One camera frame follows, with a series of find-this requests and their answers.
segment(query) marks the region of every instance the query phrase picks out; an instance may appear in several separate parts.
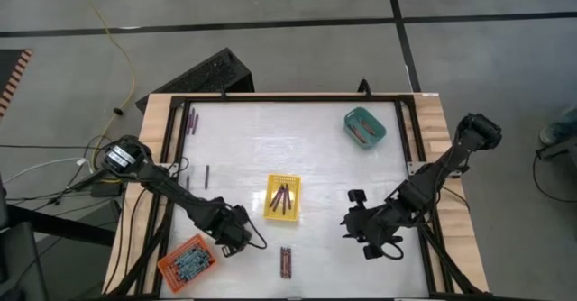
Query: yellow basket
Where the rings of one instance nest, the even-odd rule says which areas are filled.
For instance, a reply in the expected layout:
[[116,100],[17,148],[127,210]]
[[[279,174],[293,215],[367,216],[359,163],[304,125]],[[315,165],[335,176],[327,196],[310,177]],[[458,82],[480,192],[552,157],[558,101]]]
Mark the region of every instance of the yellow basket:
[[267,197],[264,200],[264,217],[271,220],[298,220],[299,199],[300,177],[269,175]]

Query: gray floor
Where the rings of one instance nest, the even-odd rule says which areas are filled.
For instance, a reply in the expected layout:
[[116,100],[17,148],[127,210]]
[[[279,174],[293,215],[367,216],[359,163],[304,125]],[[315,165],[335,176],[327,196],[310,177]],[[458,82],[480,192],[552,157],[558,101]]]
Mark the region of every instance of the gray floor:
[[[389,0],[95,2],[116,27],[392,15]],[[405,16],[577,10],[577,0],[399,3]],[[0,31],[100,26],[83,0],[0,0],[0,20]],[[441,94],[450,127],[467,112],[485,113],[503,127],[504,140],[498,149],[474,155],[472,170],[463,179],[491,291],[501,296],[574,299],[577,210],[536,191],[531,162],[540,128],[577,98],[573,54],[577,21],[406,27],[421,87]],[[394,25],[127,34],[117,39],[136,67],[136,97],[224,47],[252,71],[259,92],[350,91],[361,78],[367,78],[374,91],[410,90]],[[11,48],[30,48],[34,54],[0,123],[1,143],[84,145],[101,132],[111,109],[129,91],[126,63],[105,36],[0,39],[0,49]],[[140,113],[129,109],[110,135],[137,134],[141,121]],[[9,177],[32,164],[75,157],[81,151],[4,149],[0,153],[0,171]],[[6,188],[11,196],[58,191],[75,168],[59,164],[34,171]],[[539,164],[543,186],[565,198],[577,199],[576,171],[566,160]],[[56,214],[95,202],[86,196],[71,198],[43,212]],[[79,219],[94,209],[66,216]],[[55,270],[58,277],[74,282],[74,276],[57,266],[44,270]]]

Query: orange basket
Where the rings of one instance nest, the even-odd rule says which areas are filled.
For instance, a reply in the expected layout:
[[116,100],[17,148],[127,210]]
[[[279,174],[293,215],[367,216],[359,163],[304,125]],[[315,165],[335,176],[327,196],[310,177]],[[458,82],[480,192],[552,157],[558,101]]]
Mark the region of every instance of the orange basket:
[[[197,273],[191,279],[186,280],[179,275],[179,266],[177,265],[177,260],[190,252],[193,248],[197,248],[208,253],[208,267]],[[178,247],[175,251],[164,256],[161,260],[159,260],[157,265],[159,267],[160,273],[162,273],[162,276],[169,284],[172,293],[176,294],[188,283],[197,278],[200,274],[212,268],[215,263],[216,259],[206,246],[205,240],[202,239],[200,234],[197,234],[190,238],[187,242],[181,244],[180,247]]]

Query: table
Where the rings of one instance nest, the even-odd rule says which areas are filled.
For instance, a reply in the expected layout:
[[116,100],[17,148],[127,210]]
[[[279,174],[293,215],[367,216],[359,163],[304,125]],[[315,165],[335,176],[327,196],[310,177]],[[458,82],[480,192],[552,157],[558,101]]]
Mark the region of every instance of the table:
[[[191,94],[187,96],[219,96],[220,94]],[[229,96],[259,96],[267,94],[230,94]],[[274,94],[280,95],[299,95],[299,96],[323,96],[328,95],[327,93],[306,93],[306,94]],[[330,93],[331,96],[334,95],[351,95],[351,93],[335,94]],[[373,94],[377,95],[406,95],[406,94]],[[410,94],[414,96],[415,108],[417,111],[417,118],[420,124],[420,134],[423,138],[426,159],[429,161],[436,160],[440,157],[450,146],[451,138],[447,130],[447,124],[444,119],[443,108],[441,106],[440,97],[438,94]],[[167,129],[167,121],[169,120],[169,106],[173,94],[154,94],[149,98],[149,103],[147,106],[146,113],[142,122],[142,129],[140,133],[140,140],[142,143],[146,144],[151,148],[152,157],[155,162],[160,161],[160,152],[162,150],[162,144],[165,137],[165,132]],[[172,162],[176,153],[176,141],[178,138],[180,117],[182,115],[181,110],[177,110],[174,124],[172,125],[172,135],[169,143],[169,157],[167,162]],[[405,125],[407,126],[408,137],[409,137],[409,148],[413,153],[415,153],[417,146],[415,140],[412,139],[411,122],[408,119],[408,113],[405,115]],[[459,179],[448,179],[445,186],[452,189],[460,196],[464,197],[463,187]],[[138,184],[130,184],[126,191],[126,198],[124,204],[123,220],[119,223],[123,224],[123,239],[120,242],[117,236],[114,242],[113,250],[111,253],[111,258],[108,264],[108,271],[106,273],[105,282],[107,283],[114,272],[114,267],[116,262],[118,262],[118,268],[116,270],[116,275],[112,278],[110,284],[110,289],[117,286],[117,284],[122,280],[124,276],[124,271],[126,265],[130,269],[136,259],[140,256],[142,251],[142,245],[144,241],[144,235],[148,223],[149,213],[151,210],[152,195],[144,194],[140,199],[138,205],[135,205],[136,200],[141,193],[142,189]],[[165,200],[160,202],[160,211],[162,212],[162,206],[166,203]],[[483,267],[481,264],[481,257],[477,248],[477,242],[475,240],[474,231],[472,229],[471,218],[467,212],[466,207],[454,197],[450,195],[445,195],[444,198],[438,205],[438,213],[441,224],[441,229],[444,237],[445,248],[448,253],[452,256],[455,263],[459,266],[461,271],[469,278],[469,280],[481,290],[488,290],[487,282],[485,279]],[[133,229],[132,237],[129,236],[130,222],[133,215]],[[157,225],[160,223],[161,216],[157,218]],[[128,246],[129,238],[132,240],[131,249],[129,252],[126,250]],[[434,272],[435,286],[437,291],[446,291],[448,288],[444,286],[443,275],[441,271],[441,266],[435,253],[430,250],[431,264]],[[154,272],[156,269],[156,259],[157,254],[153,254],[151,261],[149,262],[146,278],[143,281],[143,292],[152,292]]]

